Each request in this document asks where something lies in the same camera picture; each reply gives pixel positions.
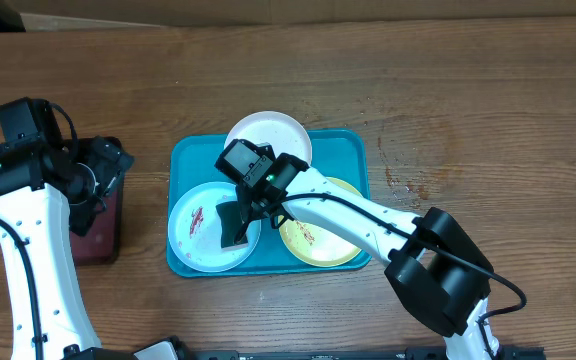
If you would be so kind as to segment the green and pink sponge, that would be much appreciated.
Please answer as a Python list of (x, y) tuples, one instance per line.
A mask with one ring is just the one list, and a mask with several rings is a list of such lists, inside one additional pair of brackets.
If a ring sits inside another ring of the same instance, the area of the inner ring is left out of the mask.
[(232, 244), (232, 236), (239, 225), (240, 208), (237, 201), (222, 202), (216, 206), (221, 223), (221, 248), (229, 249), (239, 245)]

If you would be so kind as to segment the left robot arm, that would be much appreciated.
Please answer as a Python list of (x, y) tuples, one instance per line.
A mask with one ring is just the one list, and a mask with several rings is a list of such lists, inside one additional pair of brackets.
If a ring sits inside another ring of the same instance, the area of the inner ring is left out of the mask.
[(28, 97), (0, 105), (0, 247), (15, 359), (122, 359), (86, 313), (70, 236), (85, 236), (134, 163), (120, 143), (64, 140), (63, 109)]

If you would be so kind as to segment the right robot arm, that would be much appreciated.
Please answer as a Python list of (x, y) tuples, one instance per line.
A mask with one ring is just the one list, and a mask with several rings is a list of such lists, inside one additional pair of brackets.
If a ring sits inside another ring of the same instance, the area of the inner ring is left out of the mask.
[(241, 223), (268, 218), (274, 228), (300, 221), (327, 230), (380, 261), (402, 306), (441, 335), (448, 359), (504, 359), (489, 320), (525, 307), (527, 297), (492, 264), (447, 212), (425, 215), (375, 203), (333, 184), (316, 168), (269, 144), (235, 139), (215, 167), (235, 184)]

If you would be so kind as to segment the light blue round plate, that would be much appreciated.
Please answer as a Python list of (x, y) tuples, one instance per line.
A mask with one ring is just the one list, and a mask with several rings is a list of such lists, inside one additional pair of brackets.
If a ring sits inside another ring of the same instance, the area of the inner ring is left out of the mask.
[(261, 222), (250, 223), (248, 242), (221, 248), (221, 223), (216, 206), (237, 201), (235, 186), (208, 182), (187, 191), (168, 217), (168, 264), (184, 278), (211, 277), (226, 273), (244, 263), (255, 250), (261, 235)]

